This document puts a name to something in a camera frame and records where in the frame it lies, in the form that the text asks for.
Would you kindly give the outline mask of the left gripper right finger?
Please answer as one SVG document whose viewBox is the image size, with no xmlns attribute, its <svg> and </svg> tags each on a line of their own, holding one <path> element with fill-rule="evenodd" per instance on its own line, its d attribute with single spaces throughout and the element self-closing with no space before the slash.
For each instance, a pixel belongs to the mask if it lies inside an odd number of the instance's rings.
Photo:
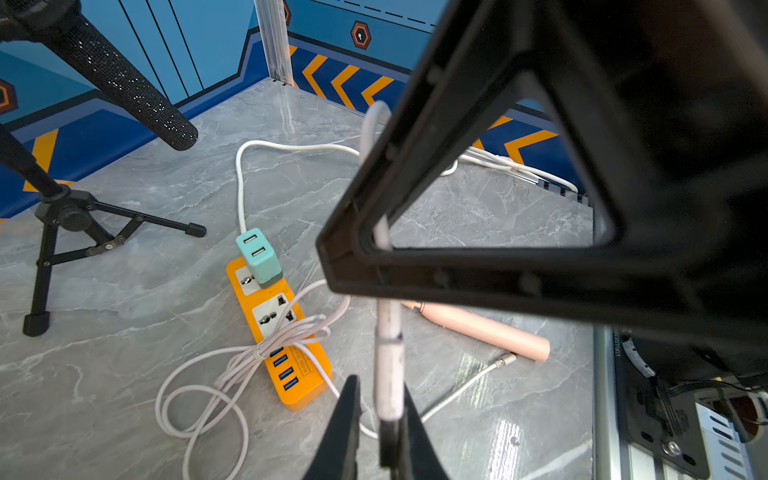
<svg viewBox="0 0 768 480">
<path fill-rule="evenodd" d="M 517 100 L 553 119 L 606 233 L 589 248 L 378 248 Z M 767 345 L 767 5 L 452 1 L 321 231 L 339 294 Z"/>
</svg>

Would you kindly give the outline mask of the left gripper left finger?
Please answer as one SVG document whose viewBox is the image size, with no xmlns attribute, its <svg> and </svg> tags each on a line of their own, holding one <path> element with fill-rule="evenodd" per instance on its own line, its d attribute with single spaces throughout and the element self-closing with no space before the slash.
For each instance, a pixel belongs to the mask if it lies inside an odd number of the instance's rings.
<svg viewBox="0 0 768 480">
<path fill-rule="evenodd" d="M 303 480 L 355 480 L 360 443 L 360 381 L 351 375 L 340 397 Z"/>
</svg>

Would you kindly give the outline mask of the orange power strip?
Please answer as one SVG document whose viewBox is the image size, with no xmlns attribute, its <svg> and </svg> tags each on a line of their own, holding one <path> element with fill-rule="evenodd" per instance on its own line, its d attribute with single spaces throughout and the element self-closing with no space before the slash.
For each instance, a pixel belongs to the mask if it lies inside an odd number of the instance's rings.
<svg viewBox="0 0 768 480">
<path fill-rule="evenodd" d="M 283 342 L 264 361 L 280 401 L 292 412 L 303 409 L 328 389 L 325 380 L 333 373 L 320 344 L 299 348 L 287 338 L 285 330 L 305 318 L 291 287 L 284 279 L 260 286 L 242 258 L 230 262 L 226 273 L 255 341 Z"/>
</svg>

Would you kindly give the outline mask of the teal charger cube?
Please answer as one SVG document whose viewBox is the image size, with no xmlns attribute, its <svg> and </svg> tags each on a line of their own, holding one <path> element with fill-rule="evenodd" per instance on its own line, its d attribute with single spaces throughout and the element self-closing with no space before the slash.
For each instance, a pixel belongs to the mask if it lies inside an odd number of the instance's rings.
<svg viewBox="0 0 768 480">
<path fill-rule="evenodd" d="M 273 246 L 258 229 L 246 230 L 236 237 L 236 245 L 246 266 L 261 288 L 269 288 L 283 278 L 283 268 Z"/>
</svg>

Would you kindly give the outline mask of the pink electric toothbrush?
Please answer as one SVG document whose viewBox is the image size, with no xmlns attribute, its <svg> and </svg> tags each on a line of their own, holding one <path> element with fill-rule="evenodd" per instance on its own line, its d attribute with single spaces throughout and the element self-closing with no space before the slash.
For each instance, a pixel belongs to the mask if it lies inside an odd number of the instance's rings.
<svg viewBox="0 0 768 480">
<path fill-rule="evenodd" d="M 450 305 L 407 300 L 401 303 L 411 310 L 417 310 L 434 324 L 511 353 L 537 362 L 544 362 L 550 356 L 550 343 L 547 339 L 502 322 Z"/>
</svg>

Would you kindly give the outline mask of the black microphone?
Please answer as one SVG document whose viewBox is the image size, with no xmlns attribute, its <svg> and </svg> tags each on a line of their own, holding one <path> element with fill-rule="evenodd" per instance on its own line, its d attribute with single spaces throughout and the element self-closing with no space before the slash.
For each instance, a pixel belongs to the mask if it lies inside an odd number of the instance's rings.
<svg viewBox="0 0 768 480">
<path fill-rule="evenodd" d="M 173 149 L 197 142 L 192 123 L 81 13 L 79 1 L 3 1 L 1 40 L 43 44 Z"/>
</svg>

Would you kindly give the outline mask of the aluminium front rail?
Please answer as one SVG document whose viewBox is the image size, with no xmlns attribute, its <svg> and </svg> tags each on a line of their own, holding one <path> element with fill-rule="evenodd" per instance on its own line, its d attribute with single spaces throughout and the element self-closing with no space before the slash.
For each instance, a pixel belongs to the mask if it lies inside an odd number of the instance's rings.
<svg viewBox="0 0 768 480">
<path fill-rule="evenodd" d="M 586 305 L 614 326 L 622 439 L 695 479 L 756 476 L 733 399 L 767 393 L 767 203 L 653 206 L 638 244 L 586 256 Z"/>
</svg>

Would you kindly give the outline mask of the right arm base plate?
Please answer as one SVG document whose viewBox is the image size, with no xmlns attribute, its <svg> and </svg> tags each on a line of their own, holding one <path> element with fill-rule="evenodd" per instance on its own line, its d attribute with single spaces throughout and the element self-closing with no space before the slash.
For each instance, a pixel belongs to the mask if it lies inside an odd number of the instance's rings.
<svg viewBox="0 0 768 480">
<path fill-rule="evenodd" d="M 691 479 L 711 475 L 695 401 L 674 396 L 637 352 L 632 339 L 616 333 L 614 341 L 616 400 L 620 439 L 674 473 Z"/>
</svg>

